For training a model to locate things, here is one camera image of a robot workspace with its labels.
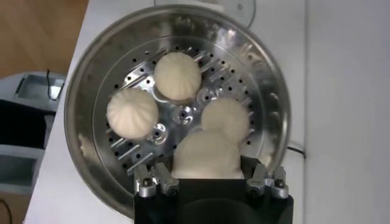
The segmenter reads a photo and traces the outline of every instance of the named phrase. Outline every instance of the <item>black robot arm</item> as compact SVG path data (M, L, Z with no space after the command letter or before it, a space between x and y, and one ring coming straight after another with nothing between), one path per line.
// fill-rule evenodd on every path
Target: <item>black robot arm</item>
M243 159L245 180L178 180L163 163L155 165L153 177L140 165L135 224L292 224L283 168L269 176L257 159Z

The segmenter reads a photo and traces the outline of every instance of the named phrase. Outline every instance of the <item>white table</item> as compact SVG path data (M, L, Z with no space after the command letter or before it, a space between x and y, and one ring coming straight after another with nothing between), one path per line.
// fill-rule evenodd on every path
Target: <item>white table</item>
M120 17L150 6L153 6L152 0L136 3L130 0L90 0L65 89L82 52L96 35ZM258 1L251 27L285 73L292 104L291 140L298 147L303 147L305 133L304 18L304 0ZM25 223L131 223L130 219L101 202L77 173L66 145L64 99L61 99L57 110ZM303 158L300 154L288 152L283 164L290 193L295 199L294 223L302 223Z
M310 0L306 223L389 223L390 1Z

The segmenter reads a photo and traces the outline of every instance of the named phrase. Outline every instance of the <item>metal bracket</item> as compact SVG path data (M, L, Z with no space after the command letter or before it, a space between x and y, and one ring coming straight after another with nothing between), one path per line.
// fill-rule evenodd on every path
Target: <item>metal bracket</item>
M286 171L282 166L278 167L274 172L274 182L271 184L271 194L275 198L288 198Z
M266 178L267 170L261 163L256 165L255 172L252 178L246 181L246 191L253 197L258 197L264 194L266 187L264 179Z
M149 198L156 195L156 184L153 182L152 176L147 171L144 164L140 164L135 169L136 180L139 182L138 194L140 197Z
M168 196L175 196L179 191L179 180L171 176L171 173L163 163L157 163L155 174L160 179L161 192Z

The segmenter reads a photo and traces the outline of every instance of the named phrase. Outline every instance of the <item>white wall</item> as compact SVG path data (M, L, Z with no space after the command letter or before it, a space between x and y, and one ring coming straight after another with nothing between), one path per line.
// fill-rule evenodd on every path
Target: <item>white wall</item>
M390 222L390 1L308 0L306 224Z

